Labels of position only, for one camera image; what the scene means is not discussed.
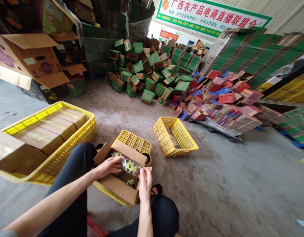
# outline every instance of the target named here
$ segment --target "box flap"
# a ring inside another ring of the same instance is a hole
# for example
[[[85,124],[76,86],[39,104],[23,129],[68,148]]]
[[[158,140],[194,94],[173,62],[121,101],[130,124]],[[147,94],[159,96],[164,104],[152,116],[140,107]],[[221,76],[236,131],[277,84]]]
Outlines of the box flap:
[[[57,72],[48,76],[38,77],[35,78],[35,80],[48,89],[70,82],[64,72]]]
[[[91,0],[79,0],[79,1],[93,10],[93,5]]]
[[[4,38],[13,42],[23,49],[46,48],[59,46],[50,36],[42,34],[14,34],[2,35]]]
[[[74,25],[76,25],[76,27],[77,28],[80,28],[78,25],[77,25],[77,23],[76,23],[76,21],[75,21],[75,19],[74,19],[74,17],[70,14],[70,13],[68,13],[58,2],[57,2],[57,0],[52,0],[52,2],[65,14],[65,15],[67,15],[68,16],[68,18],[74,23]]]
[[[137,162],[139,165],[145,166],[146,156],[132,149],[121,141],[116,141],[116,143],[113,145],[113,148],[122,153],[124,156]]]
[[[100,151],[94,157],[93,161],[96,164],[100,165],[108,157],[108,154],[110,153],[111,149],[112,148],[111,148],[110,144],[108,142],[105,142],[103,147],[100,149]]]
[[[71,66],[61,65],[61,67],[62,67],[63,71],[66,70],[70,75],[75,75],[80,72],[87,71],[86,68],[83,66],[83,64],[75,64],[75,65],[71,65]]]
[[[1,65],[0,65],[0,79],[12,83],[21,88],[24,88],[26,90],[30,89],[30,84],[31,84],[30,77],[15,72],[13,70],[10,70],[8,68],[5,68]]]
[[[79,37],[73,31],[52,33],[50,35],[57,42],[78,40],[79,39]]]

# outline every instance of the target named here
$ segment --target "sticker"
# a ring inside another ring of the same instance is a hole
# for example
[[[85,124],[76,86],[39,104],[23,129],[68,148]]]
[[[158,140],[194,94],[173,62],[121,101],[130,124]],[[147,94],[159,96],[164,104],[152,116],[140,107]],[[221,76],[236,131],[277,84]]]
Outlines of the sticker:
[[[56,46],[57,50],[65,49],[63,44],[60,44],[59,46]]]
[[[25,61],[25,63],[27,65],[32,65],[32,64],[36,63],[36,61],[34,60],[34,58],[26,58],[26,59],[24,59],[24,61]]]

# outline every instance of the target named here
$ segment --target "white wall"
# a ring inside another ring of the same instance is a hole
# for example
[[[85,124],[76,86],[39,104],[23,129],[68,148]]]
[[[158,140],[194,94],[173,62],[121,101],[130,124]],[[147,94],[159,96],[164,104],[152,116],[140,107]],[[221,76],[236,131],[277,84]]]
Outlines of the white wall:
[[[178,35],[176,43],[182,43],[182,44],[186,45],[188,43],[188,41],[190,41],[190,40],[196,42],[200,39],[197,36],[185,33],[183,31],[176,30],[176,29],[168,27],[168,26],[164,26],[164,25],[159,24],[154,21],[151,21],[148,37],[150,37],[151,34],[153,34],[153,37],[156,39],[158,39],[159,37],[162,37],[162,36],[160,36],[161,30]],[[212,41],[208,41],[208,40],[204,40],[204,39],[201,39],[201,41],[204,44],[207,43],[207,44],[212,45]]]

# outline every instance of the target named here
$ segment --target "concrete floor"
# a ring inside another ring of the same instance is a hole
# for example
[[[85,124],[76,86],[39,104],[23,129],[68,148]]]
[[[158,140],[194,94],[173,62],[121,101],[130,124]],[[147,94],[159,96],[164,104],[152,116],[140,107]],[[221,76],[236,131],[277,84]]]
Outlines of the concrete floor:
[[[152,143],[153,183],[161,183],[176,203],[182,236],[304,236],[304,227],[296,221],[304,220],[304,154],[277,131],[252,130],[242,135],[243,143],[231,143],[184,121],[200,149],[165,159],[152,127],[160,116],[171,117],[168,107],[117,94],[105,81],[92,82],[81,98],[63,100],[95,114],[94,144],[112,143],[122,129]],[[46,106],[0,80],[0,129]],[[38,203],[47,190],[0,177],[0,229]],[[138,206],[125,207],[94,186],[88,194],[89,210],[106,229],[120,228],[138,216]]]

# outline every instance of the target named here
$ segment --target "green and white banner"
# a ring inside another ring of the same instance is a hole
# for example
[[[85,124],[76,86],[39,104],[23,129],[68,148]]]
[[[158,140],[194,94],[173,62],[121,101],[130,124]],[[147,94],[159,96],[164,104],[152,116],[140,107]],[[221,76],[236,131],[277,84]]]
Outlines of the green and white banner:
[[[264,28],[273,17],[206,0],[160,0],[156,19],[219,37],[226,28]]]

